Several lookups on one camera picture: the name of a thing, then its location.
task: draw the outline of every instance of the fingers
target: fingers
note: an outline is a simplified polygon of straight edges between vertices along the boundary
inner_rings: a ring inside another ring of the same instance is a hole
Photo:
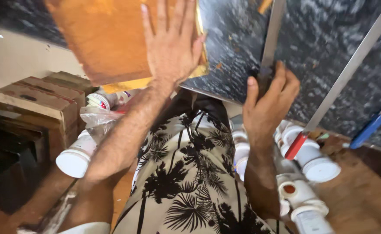
[[[182,37],[190,42],[195,25],[195,0],[188,0],[185,19],[183,20]]]
[[[257,80],[250,76],[247,80],[247,98],[245,99],[244,109],[253,109],[258,99]]]
[[[157,1],[157,33],[167,31],[167,7],[166,0]]]
[[[184,11],[185,11],[185,0],[177,0],[175,15],[173,16],[172,23],[170,24],[169,32],[172,32],[174,34],[180,33]]]
[[[276,75],[271,82],[268,95],[270,94],[280,94],[286,84],[286,68],[282,61],[277,61],[276,64]]]
[[[282,91],[283,95],[287,95],[289,98],[296,98],[300,89],[300,81],[293,74],[292,71],[286,69],[286,85],[284,90]]]
[[[150,13],[148,7],[145,4],[141,4],[142,24],[144,27],[144,38],[146,39],[146,45],[148,46],[153,39],[154,33],[150,21]]]
[[[196,39],[192,46],[193,64],[198,65],[200,56],[202,55],[203,43],[206,40],[206,34],[201,35]]]

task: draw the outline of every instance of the hand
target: hand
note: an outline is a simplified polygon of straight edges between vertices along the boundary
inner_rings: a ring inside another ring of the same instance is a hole
[[[278,61],[276,76],[267,93],[258,102],[257,80],[249,77],[247,84],[247,99],[242,109],[242,117],[250,144],[270,143],[277,126],[299,93],[300,82],[281,61]]]
[[[174,16],[167,28],[166,0],[157,3],[157,32],[153,32],[148,7],[141,4],[147,60],[154,81],[177,87],[199,63],[203,42],[200,36],[192,43],[196,0],[177,0]]]

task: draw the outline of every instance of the red handle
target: red handle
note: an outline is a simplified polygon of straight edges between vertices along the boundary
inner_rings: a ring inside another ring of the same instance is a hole
[[[297,155],[300,148],[302,147],[303,143],[306,141],[308,135],[309,134],[304,134],[303,132],[297,135],[296,139],[293,141],[289,150],[286,152],[285,159],[288,159],[288,160],[294,159],[294,157]]]

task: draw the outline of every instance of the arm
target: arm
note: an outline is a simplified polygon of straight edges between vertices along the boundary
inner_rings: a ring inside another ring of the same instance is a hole
[[[300,82],[279,61],[276,76],[263,98],[257,101],[258,84],[254,77],[248,78],[247,84],[243,120],[251,151],[244,185],[258,216],[263,219],[279,219],[280,201],[273,164],[273,134],[296,98]]]
[[[195,1],[177,0],[167,29],[166,0],[158,0],[158,28],[154,34],[146,5],[141,5],[147,60],[153,80],[99,146],[79,183],[78,200],[61,230],[89,222],[111,223],[113,189],[136,160],[139,148],[166,99],[198,65],[205,36],[192,44]]]

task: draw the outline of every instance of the person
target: person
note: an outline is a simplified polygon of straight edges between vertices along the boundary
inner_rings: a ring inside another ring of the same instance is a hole
[[[167,25],[166,0],[158,0],[157,31],[142,5],[148,64],[153,79],[140,100],[114,126],[79,183],[63,233],[110,233],[113,189],[138,160],[134,186],[117,220],[119,233],[273,233],[280,203],[272,159],[272,135],[299,91],[296,76],[277,62],[267,93],[257,100],[247,80],[243,122],[251,145],[245,183],[233,171],[235,145],[222,102],[180,90],[198,65],[206,35],[192,42],[195,0],[177,0]]]

